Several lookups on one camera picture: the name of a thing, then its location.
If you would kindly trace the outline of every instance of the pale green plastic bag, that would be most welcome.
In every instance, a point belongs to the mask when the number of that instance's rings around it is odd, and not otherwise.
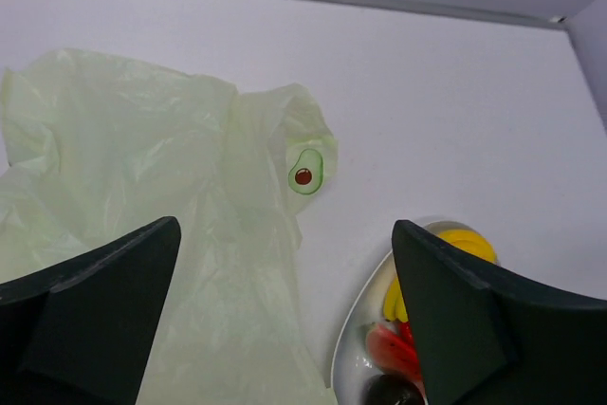
[[[7,71],[0,98],[0,283],[174,215],[183,238],[138,404],[336,403],[298,326],[295,214],[337,163],[303,87],[241,95],[63,50]]]

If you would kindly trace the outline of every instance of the yellow toy fruit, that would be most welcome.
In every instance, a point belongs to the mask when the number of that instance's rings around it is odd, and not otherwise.
[[[497,255],[495,250],[487,240],[478,232],[472,230],[446,230],[438,234],[445,242],[457,247],[471,255],[497,264]],[[399,320],[407,322],[407,307],[405,300],[400,292],[400,283],[398,277],[395,277],[388,288],[386,298],[383,302],[383,316],[389,322]]]
[[[497,263],[495,250],[478,232],[472,230],[446,230],[438,234],[443,241],[450,243],[482,260]]]
[[[396,319],[400,322],[407,322],[409,315],[407,315],[407,308],[405,308],[405,300],[402,298],[402,293],[398,292],[398,299],[396,299]]]
[[[389,322],[393,322],[396,319],[396,300],[398,296],[400,296],[400,283],[398,282],[398,277],[396,277],[392,280],[386,297],[383,300],[383,316]]]

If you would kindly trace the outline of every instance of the white table surface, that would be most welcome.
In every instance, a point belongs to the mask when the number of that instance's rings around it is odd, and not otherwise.
[[[398,218],[467,223],[505,267],[607,298],[607,139],[564,32],[295,0],[0,0],[0,18],[3,66],[73,46],[311,90],[340,141],[297,258],[325,373]]]

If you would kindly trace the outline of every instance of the black toy fruit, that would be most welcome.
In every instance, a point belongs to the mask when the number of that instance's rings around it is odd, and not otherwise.
[[[372,379],[364,405],[424,405],[423,395],[410,381],[396,375]]]

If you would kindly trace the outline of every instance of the avocado print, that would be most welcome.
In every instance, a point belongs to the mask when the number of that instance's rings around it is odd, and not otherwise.
[[[322,155],[314,149],[305,149],[288,174],[288,186],[300,194],[313,194],[322,185]]]

